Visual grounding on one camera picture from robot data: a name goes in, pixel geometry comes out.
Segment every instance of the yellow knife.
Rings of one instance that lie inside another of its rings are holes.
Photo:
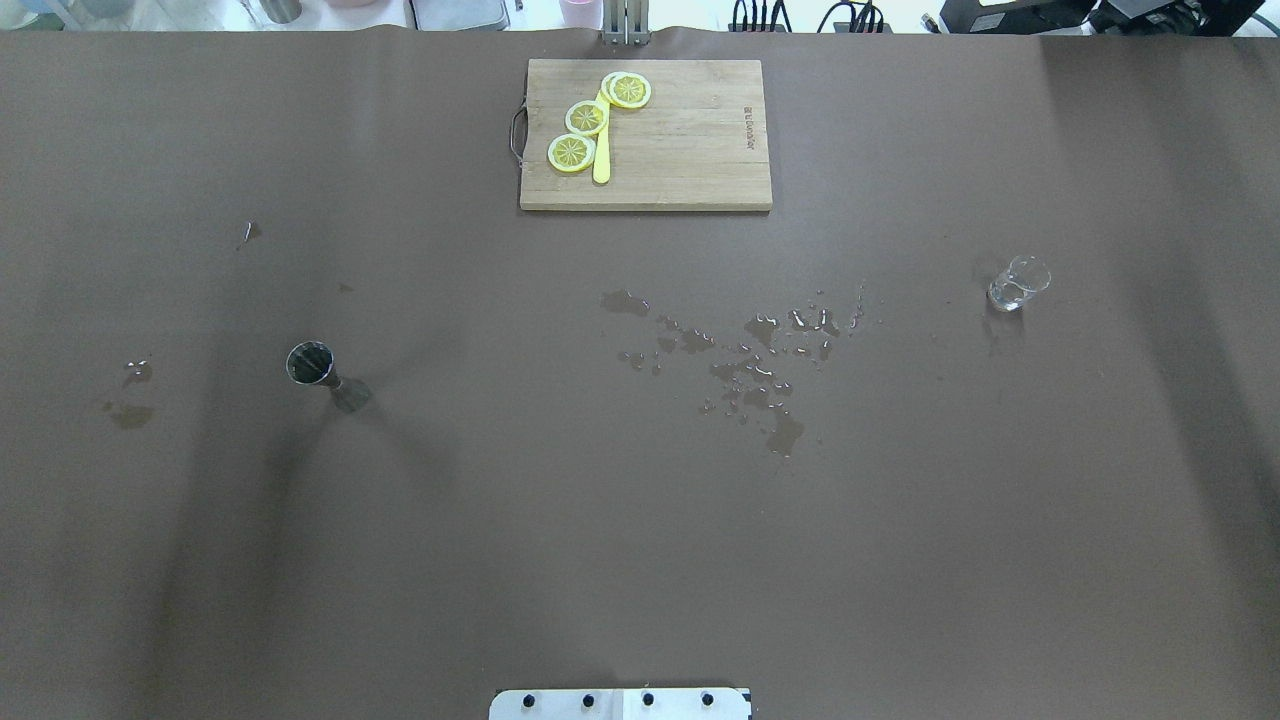
[[[603,90],[596,94],[595,101],[604,105],[604,127],[595,136],[595,164],[591,165],[591,179],[599,184],[604,184],[609,182],[609,177],[613,174],[613,168],[609,165],[609,108],[612,104],[604,96]]]

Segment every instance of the water droplet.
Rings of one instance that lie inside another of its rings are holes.
[[[604,293],[600,297],[600,307],[609,313],[630,313],[640,318],[649,315],[649,301],[635,297],[625,290]]]
[[[759,363],[759,361],[760,361],[760,359],[756,357],[755,363]],[[773,370],[765,370],[764,368],[756,365],[755,363],[748,363],[746,364],[746,372],[751,373],[751,377],[755,378],[755,379],[758,379],[758,380],[772,380],[773,379]]]
[[[773,342],[773,331],[778,329],[778,320],[777,318],[769,318],[768,315],[756,313],[755,318],[748,320],[742,328],[751,333],[751,337],[768,346]]]
[[[680,340],[685,343],[681,350],[690,355],[716,347],[716,338],[696,329],[680,333]]]
[[[791,457],[791,451],[795,448],[796,441],[804,434],[804,423],[795,420],[791,413],[781,407],[773,410],[773,419],[777,421],[777,428],[769,434],[769,439],[765,441],[764,446],[769,448],[769,452],[778,452],[783,457]]]
[[[840,328],[837,328],[836,323],[831,319],[831,309],[829,307],[823,307],[822,315],[819,315],[819,318],[818,318],[818,328],[817,329],[819,329],[819,331],[829,334],[831,337],[840,337]]]
[[[805,320],[804,316],[800,315],[800,310],[799,309],[792,310],[791,313],[787,314],[787,316],[791,318],[791,329],[795,329],[795,331],[806,331],[806,329],[809,329],[809,322]]]
[[[128,387],[133,383],[145,383],[151,379],[151,363],[146,360],[134,360],[133,363],[125,363],[124,369],[129,374],[124,378],[124,386]]]

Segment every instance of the black cable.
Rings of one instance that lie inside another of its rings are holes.
[[[850,26],[854,24],[854,18],[856,17],[858,9],[854,8],[854,4],[850,3],[849,0],[840,0],[840,3],[836,3],[831,8],[827,8],[827,14],[823,15],[822,22],[818,23],[818,32],[822,32],[822,28],[827,27],[827,18],[829,18],[831,14],[836,12],[836,8],[849,8],[849,24]]]
[[[791,18],[787,15],[787,5],[783,0],[773,4],[773,18],[769,20],[769,32],[778,32],[778,10],[782,10],[782,22],[787,32],[791,32]]]
[[[1258,20],[1260,23],[1262,23],[1263,27],[1266,27],[1271,32],[1276,33],[1276,37],[1280,37],[1280,27],[1276,27],[1276,24],[1274,22],[1263,18],[1262,15],[1260,15],[1257,13],[1253,13],[1253,19]]]
[[[827,27],[827,20],[831,14],[836,12],[836,8],[849,8],[849,31],[847,32],[884,32],[884,13],[879,8],[876,8],[872,0],[867,3],[855,3],[852,0],[840,0],[831,8],[827,8],[827,14],[822,17],[822,22],[818,23],[818,32]]]
[[[858,13],[858,19],[849,26],[849,32],[867,32],[867,23],[869,22],[872,8],[873,5],[870,4],[870,0],[868,0],[867,4],[863,5],[861,12]]]

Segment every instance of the clear glass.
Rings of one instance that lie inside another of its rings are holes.
[[[300,386],[329,388],[333,404],[343,413],[360,410],[374,396],[365,383],[338,375],[333,366],[333,351],[317,340],[293,346],[284,360],[284,372]]]
[[[987,297],[996,310],[1010,313],[1030,302],[1037,292],[1044,292],[1051,279],[1043,260],[1033,255],[1019,255],[991,281]]]

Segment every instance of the brown table surface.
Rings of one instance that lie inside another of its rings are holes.
[[[573,56],[762,59],[774,210],[521,213],[526,60]],[[0,67],[4,717],[1280,714],[1280,42],[10,33]],[[1052,287],[987,311],[1020,252]],[[810,302],[845,332],[764,357],[785,459],[709,369]],[[654,375],[662,314],[726,347]],[[308,338],[370,406],[284,377]]]

